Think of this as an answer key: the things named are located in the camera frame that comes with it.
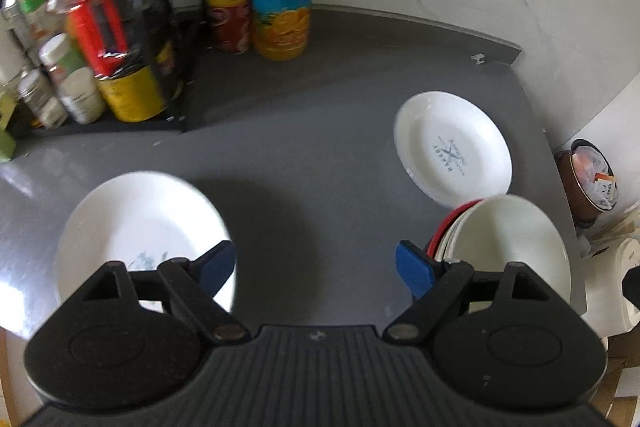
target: screw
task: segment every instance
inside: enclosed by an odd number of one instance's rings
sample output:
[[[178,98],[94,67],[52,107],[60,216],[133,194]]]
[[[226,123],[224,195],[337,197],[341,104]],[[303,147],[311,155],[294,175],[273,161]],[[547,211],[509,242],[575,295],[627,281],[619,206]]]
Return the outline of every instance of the screw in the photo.
[[[394,324],[386,333],[395,341],[410,341],[420,335],[420,330],[413,324]]]
[[[240,341],[246,335],[246,330],[240,324],[223,324],[213,330],[213,336],[222,342]]]

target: stack of bowls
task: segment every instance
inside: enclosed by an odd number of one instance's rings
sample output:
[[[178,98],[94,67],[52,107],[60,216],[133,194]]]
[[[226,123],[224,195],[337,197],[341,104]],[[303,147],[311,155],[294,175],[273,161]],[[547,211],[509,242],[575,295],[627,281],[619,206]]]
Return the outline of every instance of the stack of bowls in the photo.
[[[460,259],[476,271],[493,272],[521,261],[569,302],[569,260],[558,230],[542,210],[512,194],[464,206],[447,216],[444,233],[436,232],[427,248],[430,257],[436,261]]]

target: ribbed black surface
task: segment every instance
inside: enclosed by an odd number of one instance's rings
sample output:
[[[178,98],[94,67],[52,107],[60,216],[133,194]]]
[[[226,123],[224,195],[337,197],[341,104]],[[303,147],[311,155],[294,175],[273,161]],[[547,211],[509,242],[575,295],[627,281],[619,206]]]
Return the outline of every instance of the ribbed black surface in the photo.
[[[264,327],[215,349],[178,393],[144,409],[88,416],[45,407],[29,427],[448,427],[608,425],[583,405],[544,416],[500,413],[448,389],[419,350],[370,327]]]

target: red can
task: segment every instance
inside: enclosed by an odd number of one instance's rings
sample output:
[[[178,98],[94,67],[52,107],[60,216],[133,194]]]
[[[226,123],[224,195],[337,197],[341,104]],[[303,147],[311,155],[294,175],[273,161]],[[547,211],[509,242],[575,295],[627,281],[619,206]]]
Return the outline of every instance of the red can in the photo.
[[[221,50],[244,53],[249,49],[249,0],[207,0],[211,28]]]

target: yellow can lid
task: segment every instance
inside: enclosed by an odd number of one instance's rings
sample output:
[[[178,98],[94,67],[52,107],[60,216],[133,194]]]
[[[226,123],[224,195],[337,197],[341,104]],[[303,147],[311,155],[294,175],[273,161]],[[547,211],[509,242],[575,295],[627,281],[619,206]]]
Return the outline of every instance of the yellow can lid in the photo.
[[[211,8],[231,8],[238,6],[248,0],[207,0],[207,5]]]

